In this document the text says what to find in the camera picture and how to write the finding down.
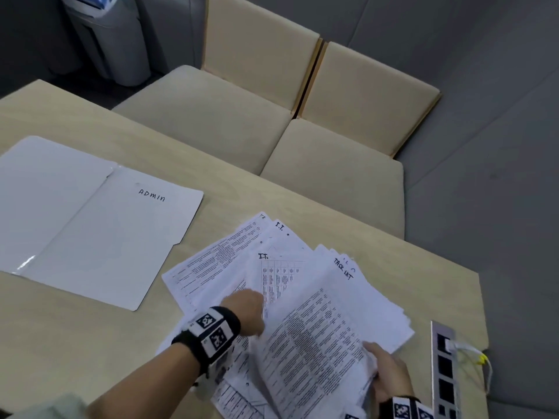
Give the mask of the person's right hand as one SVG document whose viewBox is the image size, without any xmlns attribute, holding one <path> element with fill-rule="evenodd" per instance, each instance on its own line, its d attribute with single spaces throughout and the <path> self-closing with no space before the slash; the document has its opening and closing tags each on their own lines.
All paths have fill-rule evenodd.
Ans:
<svg viewBox="0 0 559 419">
<path fill-rule="evenodd" d="M 363 347 L 376 358 L 377 375 L 370 390 L 372 399 L 380 404 L 393 397 L 415 397 L 408 368 L 375 342 L 363 342 Z"/>
</svg>

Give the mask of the person's left hand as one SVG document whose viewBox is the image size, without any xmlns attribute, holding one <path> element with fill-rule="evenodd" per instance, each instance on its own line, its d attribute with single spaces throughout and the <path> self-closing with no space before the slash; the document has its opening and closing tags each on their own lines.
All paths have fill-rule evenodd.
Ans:
<svg viewBox="0 0 559 419">
<path fill-rule="evenodd" d="M 240 322 L 239 334 L 244 337 L 260 336 L 264 331 L 263 302 L 261 293 L 243 289 L 225 297 L 220 307 L 230 310 Z"/>
</svg>

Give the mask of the dense text paper sheet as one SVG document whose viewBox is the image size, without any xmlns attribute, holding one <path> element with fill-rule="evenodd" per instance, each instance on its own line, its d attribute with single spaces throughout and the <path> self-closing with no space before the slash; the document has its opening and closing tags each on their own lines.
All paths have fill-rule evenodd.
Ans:
<svg viewBox="0 0 559 419">
<path fill-rule="evenodd" d="M 280 419 L 366 417 L 372 380 L 362 342 L 393 354 L 415 333 L 354 261 L 323 245 L 266 307 L 264 324 L 251 350 Z"/>
</svg>

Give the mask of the person's left forearm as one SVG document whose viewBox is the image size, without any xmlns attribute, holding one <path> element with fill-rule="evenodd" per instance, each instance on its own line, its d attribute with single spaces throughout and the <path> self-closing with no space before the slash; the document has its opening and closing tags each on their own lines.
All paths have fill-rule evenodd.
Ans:
<svg viewBox="0 0 559 419">
<path fill-rule="evenodd" d="M 191 350 L 173 344 L 86 409 L 88 419 L 170 419 L 199 377 Z"/>
</svg>

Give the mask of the silver table socket panel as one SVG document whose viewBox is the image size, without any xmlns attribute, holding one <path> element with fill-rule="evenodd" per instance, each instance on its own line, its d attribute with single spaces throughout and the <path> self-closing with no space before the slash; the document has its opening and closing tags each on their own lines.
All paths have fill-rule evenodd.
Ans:
<svg viewBox="0 0 559 419">
<path fill-rule="evenodd" d="M 455 336 L 452 328 L 430 322 L 431 403 L 435 419 L 462 419 Z"/>
</svg>

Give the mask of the pile of printed papers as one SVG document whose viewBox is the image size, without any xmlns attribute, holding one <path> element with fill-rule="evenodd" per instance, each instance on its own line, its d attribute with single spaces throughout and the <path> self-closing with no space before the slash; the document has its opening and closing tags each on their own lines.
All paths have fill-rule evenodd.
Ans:
<svg viewBox="0 0 559 419">
<path fill-rule="evenodd" d="M 163 275 L 164 283 L 185 314 L 175 331 L 185 329 L 222 297 L 246 288 L 263 295 L 264 321 L 266 307 L 282 296 L 315 250 L 284 223 L 271 221 L 265 213 L 257 214 L 234 233 Z M 258 337 L 238 337 L 222 378 L 202 377 L 199 387 L 193 388 L 200 398 L 211 397 L 227 419 L 280 419 L 252 354 L 252 343 Z"/>
</svg>

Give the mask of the beige cushioned chair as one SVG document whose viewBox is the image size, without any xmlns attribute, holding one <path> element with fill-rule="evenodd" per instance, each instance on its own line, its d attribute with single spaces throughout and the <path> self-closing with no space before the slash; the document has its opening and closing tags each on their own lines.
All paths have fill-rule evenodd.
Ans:
<svg viewBox="0 0 559 419">
<path fill-rule="evenodd" d="M 113 111 L 260 175 L 322 41 L 249 1 L 206 0 L 201 68 L 179 66 Z"/>
<path fill-rule="evenodd" d="M 317 67 L 260 176 L 403 239 L 404 167 L 394 157 L 442 93 L 334 42 Z"/>
</svg>

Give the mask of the white open paper folder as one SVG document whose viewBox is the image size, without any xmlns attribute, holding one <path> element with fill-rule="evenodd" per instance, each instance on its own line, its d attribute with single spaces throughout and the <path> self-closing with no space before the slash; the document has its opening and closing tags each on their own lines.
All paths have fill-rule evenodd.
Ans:
<svg viewBox="0 0 559 419">
<path fill-rule="evenodd" d="M 0 156 L 0 271 L 135 311 L 203 197 L 28 136 Z"/>
</svg>

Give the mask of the grey waste bin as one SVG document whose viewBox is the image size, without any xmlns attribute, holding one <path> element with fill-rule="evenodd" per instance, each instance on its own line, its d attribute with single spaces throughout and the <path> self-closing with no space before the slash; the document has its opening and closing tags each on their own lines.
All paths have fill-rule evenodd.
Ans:
<svg viewBox="0 0 559 419">
<path fill-rule="evenodd" d="M 98 73 L 133 87 L 150 76 L 148 52 L 135 0 L 61 0 Z"/>
</svg>

